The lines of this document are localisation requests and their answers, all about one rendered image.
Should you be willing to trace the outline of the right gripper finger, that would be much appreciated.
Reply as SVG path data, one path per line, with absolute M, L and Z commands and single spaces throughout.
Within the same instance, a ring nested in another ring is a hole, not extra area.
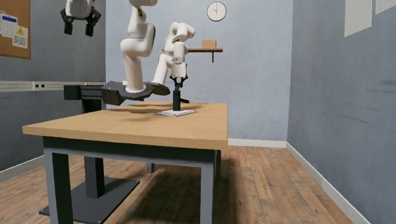
M 88 22 L 88 24 L 86 24 L 85 34 L 90 37 L 93 36 L 93 27 L 96 25 L 96 23 L 101 17 L 101 14 L 93 7 L 91 7 L 91 11 L 95 13 L 94 18 L 92 18 L 91 15 L 85 18 L 86 21 Z
M 70 17 L 66 15 L 65 9 L 61 10 L 61 16 L 62 19 L 65 22 L 65 26 L 64 26 L 64 33 L 68 34 L 68 35 L 72 35 L 72 29 L 73 29 L 73 25 L 72 22 L 76 19 L 75 17 Z M 70 18 L 70 20 L 69 20 Z

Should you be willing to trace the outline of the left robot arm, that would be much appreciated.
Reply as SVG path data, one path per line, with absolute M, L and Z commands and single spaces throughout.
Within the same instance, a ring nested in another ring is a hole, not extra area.
M 171 25 L 170 35 L 164 51 L 174 58 L 165 54 L 159 56 L 158 67 L 152 82 L 157 82 L 164 85 L 168 68 L 171 69 L 172 63 L 175 61 L 185 62 L 185 55 L 188 53 L 189 49 L 183 42 L 185 42 L 187 39 L 193 38 L 194 35 L 195 29 L 185 23 L 179 24 L 174 22 Z

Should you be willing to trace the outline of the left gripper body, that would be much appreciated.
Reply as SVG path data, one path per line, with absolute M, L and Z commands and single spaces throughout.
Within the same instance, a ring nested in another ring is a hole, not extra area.
M 185 62 L 175 61 L 171 67 L 171 77 L 186 77 L 186 64 Z

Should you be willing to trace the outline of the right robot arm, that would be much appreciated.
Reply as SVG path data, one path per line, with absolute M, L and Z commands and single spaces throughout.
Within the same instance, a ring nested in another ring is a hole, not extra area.
M 151 55 L 156 30 L 152 23 L 146 22 L 146 14 L 141 6 L 155 6 L 157 2 L 158 0 L 129 0 L 132 15 L 127 33 L 135 39 L 124 39 L 121 42 L 127 77 L 127 81 L 123 81 L 122 85 L 126 86 L 128 93 L 137 94 L 146 90 L 139 57 Z

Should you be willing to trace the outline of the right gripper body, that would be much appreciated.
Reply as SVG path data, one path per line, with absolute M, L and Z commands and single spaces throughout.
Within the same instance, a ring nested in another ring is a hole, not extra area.
M 76 20 L 86 20 L 88 16 L 95 16 L 91 7 L 97 10 L 97 0 L 67 0 L 66 15 L 76 17 Z

